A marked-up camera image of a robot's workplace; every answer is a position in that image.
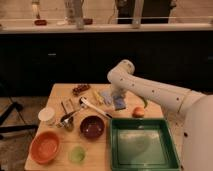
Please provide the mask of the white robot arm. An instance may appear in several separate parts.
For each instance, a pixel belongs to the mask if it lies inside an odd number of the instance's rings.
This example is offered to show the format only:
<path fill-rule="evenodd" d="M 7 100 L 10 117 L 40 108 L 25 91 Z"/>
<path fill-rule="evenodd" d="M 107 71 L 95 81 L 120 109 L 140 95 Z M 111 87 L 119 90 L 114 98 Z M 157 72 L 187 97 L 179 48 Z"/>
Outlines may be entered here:
<path fill-rule="evenodd" d="M 120 61 L 108 72 L 112 92 L 126 91 L 185 116 L 181 165 L 183 171 L 213 171 L 213 95 L 139 78 L 135 66 Z"/>

